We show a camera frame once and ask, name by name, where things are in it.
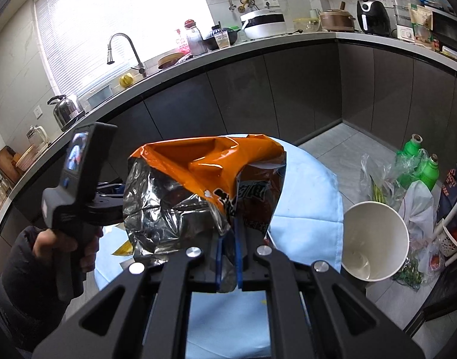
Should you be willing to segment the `person's left forearm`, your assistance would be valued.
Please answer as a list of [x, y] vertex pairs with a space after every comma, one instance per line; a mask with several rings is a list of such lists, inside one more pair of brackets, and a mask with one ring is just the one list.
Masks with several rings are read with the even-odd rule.
[[0, 358], [30, 358], [59, 326], [69, 305], [57, 291], [57, 263], [32, 253], [42, 229], [29, 226], [16, 238], [0, 274]]

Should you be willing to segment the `person's left hand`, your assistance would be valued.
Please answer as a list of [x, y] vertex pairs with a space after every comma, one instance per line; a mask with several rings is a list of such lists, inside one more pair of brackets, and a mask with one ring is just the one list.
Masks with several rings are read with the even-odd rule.
[[[83, 256], [80, 258], [80, 267], [83, 272], [90, 272], [95, 269], [96, 254], [100, 249], [100, 239], [103, 237], [103, 230], [98, 227], [95, 235], [87, 244]], [[32, 247], [32, 253], [35, 257], [44, 263], [49, 263], [53, 257], [53, 251], [59, 250], [64, 253], [70, 253], [78, 248], [78, 243], [63, 234], [62, 232], [53, 232], [51, 229], [39, 232], [35, 244]]]

